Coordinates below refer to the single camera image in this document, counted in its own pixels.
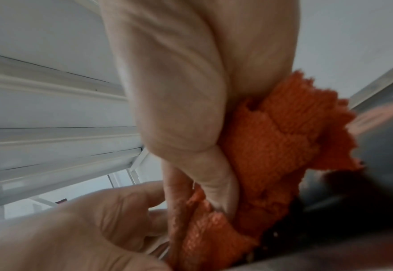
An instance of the orange cloth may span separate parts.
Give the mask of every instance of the orange cloth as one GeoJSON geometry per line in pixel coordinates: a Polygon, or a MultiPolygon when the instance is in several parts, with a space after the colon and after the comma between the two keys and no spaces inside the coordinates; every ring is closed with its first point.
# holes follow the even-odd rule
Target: orange cloth
{"type": "Polygon", "coordinates": [[[169,262],[176,271],[229,267],[258,245],[262,233],[282,219],[298,196],[308,168],[356,170],[356,147],[345,125],[355,115],[347,100],[313,87],[293,73],[260,103],[246,100],[232,113],[219,145],[240,183],[232,223],[213,211],[201,188],[173,225],[169,262]]]}

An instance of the microfiber cloth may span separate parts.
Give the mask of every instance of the microfiber cloth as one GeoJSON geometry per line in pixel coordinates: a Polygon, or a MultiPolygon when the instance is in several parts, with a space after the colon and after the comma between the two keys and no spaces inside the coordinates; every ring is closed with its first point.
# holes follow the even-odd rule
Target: microfiber cloth
{"type": "Polygon", "coordinates": [[[175,271],[216,271],[259,244],[287,215],[307,169],[357,170],[345,125],[355,118],[347,100],[294,72],[263,100],[243,101],[227,119],[218,144],[240,183],[233,221],[213,210],[196,185],[176,213],[169,264],[175,271]]]}

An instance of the cloth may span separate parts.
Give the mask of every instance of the cloth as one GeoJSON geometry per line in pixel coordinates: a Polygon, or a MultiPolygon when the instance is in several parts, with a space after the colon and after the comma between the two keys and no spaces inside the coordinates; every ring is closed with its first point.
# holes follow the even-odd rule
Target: cloth
{"type": "Polygon", "coordinates": [[[219,145],[240,183],[236,216],[212,209],[202,189],[175,212],[169,263],[176,271],[224,269],[252,251],[298,196],[305,171],[357,170],[345,125],[347,100],[294,72],[261,102],[242,102],[226,121],[219,145]]]}

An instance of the human hand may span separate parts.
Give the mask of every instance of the human hand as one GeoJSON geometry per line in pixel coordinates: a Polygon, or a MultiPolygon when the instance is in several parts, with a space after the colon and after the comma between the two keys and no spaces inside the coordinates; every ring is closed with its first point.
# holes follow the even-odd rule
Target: human hand
{"type": "Polygon", "coordinates": [[[147,255],[167,241],[161,182],[102,190],[0,222],[0,270],[170,270],[147,255]]]}
{"type": "Polygon", "coordinates": [[[298,0],[99,3],[143,141],[164,160],[168,210],[180,208],[195,181],[233,216],[239,187],[217,145],[225,114],[291,72],[298,0]]]}

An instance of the white ceiling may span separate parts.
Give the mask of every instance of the white ceiling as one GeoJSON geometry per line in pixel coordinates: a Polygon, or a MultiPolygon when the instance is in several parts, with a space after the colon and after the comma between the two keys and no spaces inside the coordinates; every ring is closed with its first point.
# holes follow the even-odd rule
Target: white ceiling
{"type": "MultiPolygon", "coordinates": [[[[0,0],[0,55],[119,83],[102,21],[73,0],[0,0]]],[[[393,67],[393,0],[302,0],[296,68],[350,96],[393,67]]]]}

